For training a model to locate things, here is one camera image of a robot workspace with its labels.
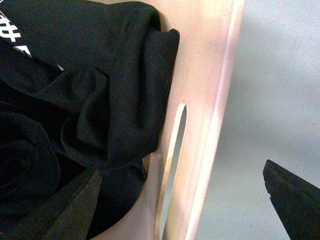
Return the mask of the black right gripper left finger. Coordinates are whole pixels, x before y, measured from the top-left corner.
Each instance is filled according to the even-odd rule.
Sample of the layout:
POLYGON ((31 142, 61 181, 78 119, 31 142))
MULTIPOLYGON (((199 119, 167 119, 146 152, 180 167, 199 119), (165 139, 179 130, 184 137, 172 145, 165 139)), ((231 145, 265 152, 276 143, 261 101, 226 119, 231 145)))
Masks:
POLYGON ((96 210, 102 176, 96 165, 84 170, 50 199, 41 240, 85 240, 96 210))

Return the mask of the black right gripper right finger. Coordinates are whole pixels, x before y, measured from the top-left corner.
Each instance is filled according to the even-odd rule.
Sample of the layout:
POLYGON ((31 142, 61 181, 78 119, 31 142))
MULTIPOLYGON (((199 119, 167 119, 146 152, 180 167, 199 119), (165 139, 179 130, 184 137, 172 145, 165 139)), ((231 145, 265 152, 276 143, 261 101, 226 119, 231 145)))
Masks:
POLYGON ((267 160, 264 184, 291 240, 320 238, 320 189, 277 163, 267 160))

